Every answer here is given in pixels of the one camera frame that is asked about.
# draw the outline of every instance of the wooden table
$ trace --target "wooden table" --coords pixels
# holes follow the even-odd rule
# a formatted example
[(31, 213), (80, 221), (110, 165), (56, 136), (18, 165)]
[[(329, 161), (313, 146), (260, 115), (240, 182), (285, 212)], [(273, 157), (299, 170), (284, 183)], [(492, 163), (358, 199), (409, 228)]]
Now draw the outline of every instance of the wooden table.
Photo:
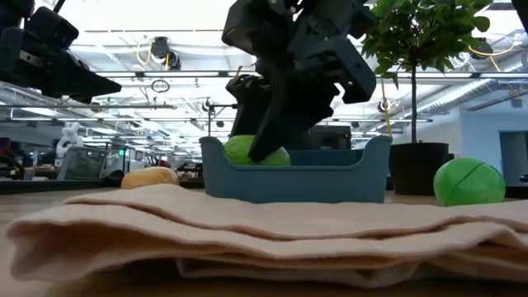
[[(35, 211), (59, 205), (70, 196), (109, 191), (105, 189), (62, 191), (0, 196), (0, 228), (2, 233), (13, 219)], [(433, 197), (404, 197), (387, 195), (391, 203), (437, 204)], [(381, 290), (355, 290), (343, 285), (286, 284), (250, 280), (183, 280), (163, 263), (136, 264), (125, 271), (103, 273), (67, 284), (42, 281), (19, 282), (8, 272), (7, 254), (10, 244), (0, 237), (0, 297), (352, 297), (352, 296), (522, 296), (528, 285), (460, 282), (419, 281)]]

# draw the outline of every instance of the potted plant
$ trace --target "potted plant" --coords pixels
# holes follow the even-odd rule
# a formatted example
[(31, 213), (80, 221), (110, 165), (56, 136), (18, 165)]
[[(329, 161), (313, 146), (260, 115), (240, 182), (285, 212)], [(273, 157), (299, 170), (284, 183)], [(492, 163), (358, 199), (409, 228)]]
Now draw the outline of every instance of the potted plant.
[(448, 144), (426, 144), (417, 141), (417, 70), (435, 68), (444, 73), (454, 70), (450, 58), (470, 46), (479, 47), (472, 36), (477, 29), (485, 32), (490, 20), (475, 14), (493, 0), (378, 0), (372, 12), (379, 19), (363, 40), (362, 53), (375, 56), (382, 78), (392, 78), (396, 87), (396, 68), (411, 74), (412, 142), (393, 145), (390, 174), (394, 190), (404, 195), (434, 195), (432, 181), (438, 168), (446, 162)]

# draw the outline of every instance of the white robot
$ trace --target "white robot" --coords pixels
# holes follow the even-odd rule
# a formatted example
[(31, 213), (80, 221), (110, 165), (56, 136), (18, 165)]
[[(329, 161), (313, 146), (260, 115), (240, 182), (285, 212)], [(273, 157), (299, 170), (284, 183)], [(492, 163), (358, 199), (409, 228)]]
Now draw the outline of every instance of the white robot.
[(75, 147), (82, 147), (84, 145), (83, 137), (79, 136), (77, 134), (77, 131), (81, 125), (76, 122), (68, 122), (64, 124), (64, 128), (62, 130), (63, 136), (60, 138), (59, 143), (57, 144), (57, 157), (55, 159), (55, 167), (59, 168), (63, 164), (64, 156), (66, 156), (66, 152), (69, 148), (75, 146)]

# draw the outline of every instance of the beige towel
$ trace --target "beige towel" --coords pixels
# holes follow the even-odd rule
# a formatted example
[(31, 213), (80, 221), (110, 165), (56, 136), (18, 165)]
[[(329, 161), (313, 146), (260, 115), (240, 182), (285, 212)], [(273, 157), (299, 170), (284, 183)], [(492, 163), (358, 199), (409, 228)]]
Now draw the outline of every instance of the beige towel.
[(185, 277), (365, 288), (446, 273), (528, 282), (528, 201), (252, 205), (157, 185), (71, 198), (17, 219), (7, 237), (20, 280), (72, 281), (170, 257)]

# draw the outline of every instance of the yellow sponge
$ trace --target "yellow sponge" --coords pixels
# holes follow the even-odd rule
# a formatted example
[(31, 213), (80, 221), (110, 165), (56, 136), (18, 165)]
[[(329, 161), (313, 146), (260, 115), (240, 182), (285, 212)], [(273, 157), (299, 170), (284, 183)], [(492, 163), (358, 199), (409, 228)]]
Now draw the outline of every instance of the yellow sponge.
[(121, 189), (131, 190), (141, 186), (152, 186), (158, 184), (179, 185), (178, 175), (166, 167), (148, 167), (143, 170), (129, 172), (121, 181)]

